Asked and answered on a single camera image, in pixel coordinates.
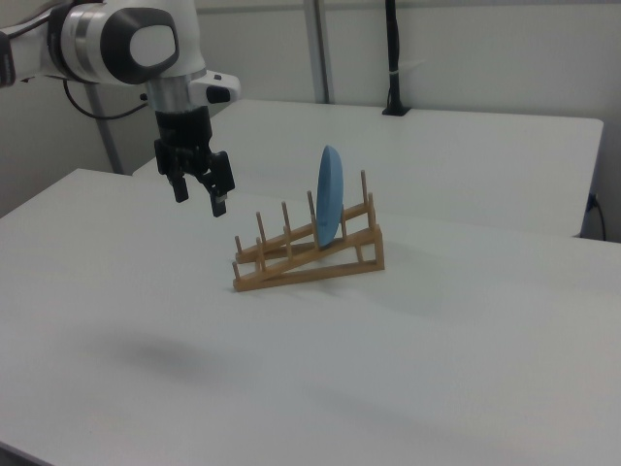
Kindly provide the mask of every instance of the blue plate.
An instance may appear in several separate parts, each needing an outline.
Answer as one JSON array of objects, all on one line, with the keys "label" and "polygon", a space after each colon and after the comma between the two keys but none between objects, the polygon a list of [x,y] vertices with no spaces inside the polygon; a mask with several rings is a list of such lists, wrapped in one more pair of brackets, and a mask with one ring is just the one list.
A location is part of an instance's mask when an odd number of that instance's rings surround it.
[{"label": "blue plate", "polygon": [[341,224],[343,211],[343,165],[341,156],[326,146],[321,156],[317,185],[317,236],[319,245],[326,247],[334,240]]}]

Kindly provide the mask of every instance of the wooden peg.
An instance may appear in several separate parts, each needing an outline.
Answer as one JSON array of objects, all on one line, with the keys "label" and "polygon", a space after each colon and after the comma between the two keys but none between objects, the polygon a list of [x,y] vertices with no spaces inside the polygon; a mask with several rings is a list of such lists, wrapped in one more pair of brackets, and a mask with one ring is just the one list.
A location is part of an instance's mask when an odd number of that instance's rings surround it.
[{"label": "wooden peg", "polygon": [[291,248],[291,229],[287,225],[283,228],[283,230],[284,230],[284,243],[287,248],[287,258],[289,260],[293,260],[293,248]]},{"label": "wooden peg", "polygon": [[312,193],[308,191],[307,195],[309,197],[310,216],[314,216],[314,202],[312,202]]},{"label": "wooden peg", "polygon": [[369,228],[376,229],[376,205],[372,193],[369,194]]},{"label": "wooden peg", "polygon": [[263,243],[261,242],[261,238],[256,239],[256,250],[259,267],[263,272],[265,272],[265,254],[263,253]]},{"label": "wooden peg", "polygon": [[310,216],[310,224],[312,225],[312,238],[314,239],[314,248],[319,249],[319,235],[317,233],[317,219],[314,214]]},{"label": "wooden peg", "polygon": [[284,225],[291,230],[291,225],[289,224],[289,211],[287,211],[287,203],[282,203],[282,214],[284,215]]},{"label": "wooden peg", "polygon": [[259,223],[259,233],[261,233],[261,242],[265,244],[267,241],[265,238],[265,230],[263,229],[263,219],[261,218],[261,213],[256,213],[256,221]]},{"label": "wooden peg", "polygon": [[362,256],[362,247],[361,246],[356,246],[356,256],[358,257],[358,262],[362,263],[365,261],[364,257]]},{"label": "wooden peg", "polygon": [[341,232],[343,233],[343,239],[347,239],[347,220],[345,219],[345,209],[341,211]]},{"label": "wooden peg", "polygon": [[362,178],[362,197],[364,199],[365,206],[369,205],[369,196],[367,195],[367,173],[363,170],[360,172]]},{"label": "wooden peg", "polygon": [[240,279],[240,267],[237,265],[237,262],[233,262],[233,271],[235,272],[235,280]]}]

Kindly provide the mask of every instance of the white table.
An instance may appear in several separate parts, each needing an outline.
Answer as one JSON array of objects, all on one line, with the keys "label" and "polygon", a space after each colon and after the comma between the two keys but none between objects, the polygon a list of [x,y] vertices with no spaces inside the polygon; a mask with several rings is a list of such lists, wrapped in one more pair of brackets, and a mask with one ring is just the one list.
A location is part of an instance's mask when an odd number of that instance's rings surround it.
[{"label": "white table", "polygon": [[[304,199],[325,145],[385,212],[570,237],[580,232],[603,124],[585,118],[243,100],[213,118],[240,192]],[[161,180],[155,161],[136,177]]]},{"label": "white table", "polygon": [[385,272],[236,294],[256,210],[278,232],[272,198],[215,220],[78,171],[0,219],[0,442],[55,466],[618,465],[618,245],[379,210]]}]

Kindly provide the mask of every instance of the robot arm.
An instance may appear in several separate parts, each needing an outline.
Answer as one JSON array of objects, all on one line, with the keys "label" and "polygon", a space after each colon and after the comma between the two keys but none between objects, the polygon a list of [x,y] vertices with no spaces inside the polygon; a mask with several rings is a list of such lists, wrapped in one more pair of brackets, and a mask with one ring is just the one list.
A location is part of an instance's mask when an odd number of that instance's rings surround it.
[{"label": "robot arm", "polygon": [[215,216],[235,188],[226,152],[210,149],[208,104],[240,96],[237,78],[206,69],[193,0],[51,2],[22,24],[0,29],[0,87],[44,75],[80,83],[145,84],[160,139],[159,172],[178,202],[184,175],[202,183]]}]

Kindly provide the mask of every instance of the black cable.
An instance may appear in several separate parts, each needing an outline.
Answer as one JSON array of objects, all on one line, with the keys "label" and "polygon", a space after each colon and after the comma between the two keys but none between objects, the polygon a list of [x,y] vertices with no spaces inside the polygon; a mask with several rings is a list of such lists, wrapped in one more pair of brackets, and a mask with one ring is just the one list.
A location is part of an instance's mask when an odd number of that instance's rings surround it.
[{"label": "black cable", "polygon": [[35,21],[32,24],[24,27],[23,29],[19,29],[18,31],[12,32],[11,34],[7,34],[7,35],[9,36],[9,39],[15,39],[16,37],[22,36],[26,32],[30,32],[33,29],[38,28],[39,26],[45,24],[46,22],[48,22],[48,17],[43,17],[39,19],[38,21]]},{"label": "black cable", "polygon": [[67,98],[69,99],[69,102],[71,102],[71,104],[76,108],[76,110],[78,110],[78,112],[80,112],[82,115],[85,115],[85,116],[87,116],[89,118],[100,119],[100,120],[105,120],[105,121],[110,121],[111,119],[121,119],[121,118],[129,117],[130,115],[134,115],[139,110],[142,110],[144,107],[147,107],[147,104],[143,104],[143,105],[139,105],[135,109],[129,110],[129,111],[123,113],[123,114],[114,115],[114,116],[97,116],[97,115],[94,115],[92,113],[87,112],[85,109],[80,107],[78,102],[76,102],[74,100],[73,96],[71,95],[71,92],[69,91],[69,84],[68,84],[67,80],[63,80],[62,85],[63,85],[63,87],[65,89],[65,94],[67,95]]}]

